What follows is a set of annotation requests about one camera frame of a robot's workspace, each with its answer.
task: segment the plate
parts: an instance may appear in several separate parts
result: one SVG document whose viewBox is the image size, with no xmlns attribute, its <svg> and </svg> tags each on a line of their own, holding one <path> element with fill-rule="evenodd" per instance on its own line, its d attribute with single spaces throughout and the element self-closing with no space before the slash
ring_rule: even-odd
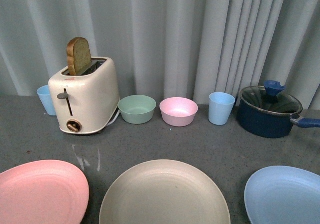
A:
<svg viewBox="0 0 320 224">
<path fill-rule="evenodd" d="M 252 224 L 319 224 L 320 176 L 289 166 L 262 168 L 249 178 L 244 201 Z"/>
<path fill-rule="evenodd" d="M 86 176 L 65 161 L 40 160 L 0 174 L 1 224 L 79 224 L 88 201 Z"/>
<path fill-rule="evenodd" d="M 175 160 L 140 163 L 107 191 L 100 224 L 230 224 L 227 202 L 213 180 Z"/>
</svg>

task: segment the blue plate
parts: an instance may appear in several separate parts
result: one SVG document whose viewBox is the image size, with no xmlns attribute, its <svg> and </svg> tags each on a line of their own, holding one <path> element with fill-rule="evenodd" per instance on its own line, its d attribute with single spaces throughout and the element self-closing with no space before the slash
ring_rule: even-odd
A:
<svg viewBox="0 0 320 224">
<path fill-rule="evenodd" d="M 244 201 L 252 224 L 320 224 L 320 176 L 270 166 L 248 180 Z"/>
</svg>

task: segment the cup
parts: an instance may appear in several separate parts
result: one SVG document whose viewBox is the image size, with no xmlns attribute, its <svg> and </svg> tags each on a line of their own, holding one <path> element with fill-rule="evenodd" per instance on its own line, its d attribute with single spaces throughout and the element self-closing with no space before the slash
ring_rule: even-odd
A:
<svg viewBox="0 0 320 224">
<path fill-rule="evenodd" d="M 226 124 L 236 99 L 223 92 L 212 93 L 209 98 L 209 121 L 216 125 Z"/>
<path fill-rule="evenodd" d="M 46 112 L 49 115 L 56 116 L 56 110 L 54 109 L 54 104 L 52 102 L 52 98 L 49 91 L 49 86 L 45 85 L 39 88 L 36 93 L 39 95 L 39 98 L 44 105 Z"/>
</svg>

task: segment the pot lid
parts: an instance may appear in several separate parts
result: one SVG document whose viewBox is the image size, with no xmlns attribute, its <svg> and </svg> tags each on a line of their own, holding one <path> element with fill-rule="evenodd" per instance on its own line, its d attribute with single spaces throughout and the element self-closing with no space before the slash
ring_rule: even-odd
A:
<svg viewBox="0 0 320 224">
<path fill-rule="evenodd" d="M 295 97 L 280 92 L 270 95 L 264 86 L 250 86 L 240 92 L 240 98 L 252 108 L 279 116 L 299 114 L 303 106 Z"/>
</svg>

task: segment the green bowl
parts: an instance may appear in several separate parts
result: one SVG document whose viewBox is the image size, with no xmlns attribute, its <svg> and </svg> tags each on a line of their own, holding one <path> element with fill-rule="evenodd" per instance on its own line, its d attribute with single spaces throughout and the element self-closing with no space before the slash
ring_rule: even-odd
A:
<svg viewBox="0 0 320 224">
<path fill-rule="evenodd" d="M 145 95 L 132 95 L 120 100 L 118 107 L 125 121 L 141 124 L 149 121 L 155 112 L 157 103 Z"/>
</svg>

